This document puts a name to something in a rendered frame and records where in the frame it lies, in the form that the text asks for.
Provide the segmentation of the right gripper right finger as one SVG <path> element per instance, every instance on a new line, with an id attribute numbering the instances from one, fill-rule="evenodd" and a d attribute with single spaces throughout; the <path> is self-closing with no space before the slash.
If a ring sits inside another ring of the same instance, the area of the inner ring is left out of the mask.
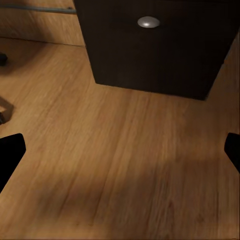
<path id="1" fill-rule="evenodd" d="M 226 138 L 224 150 L 240 172 L 240 135 L 229 133 Z"/>

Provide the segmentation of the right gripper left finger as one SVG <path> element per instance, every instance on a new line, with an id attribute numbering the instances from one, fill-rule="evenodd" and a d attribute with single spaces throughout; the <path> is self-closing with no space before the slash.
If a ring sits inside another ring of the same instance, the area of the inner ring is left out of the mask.
<path id="1" fill-rule="evenodd" d="M 0 193 L 26 153 L 22 133 L 0 138 Z"/>

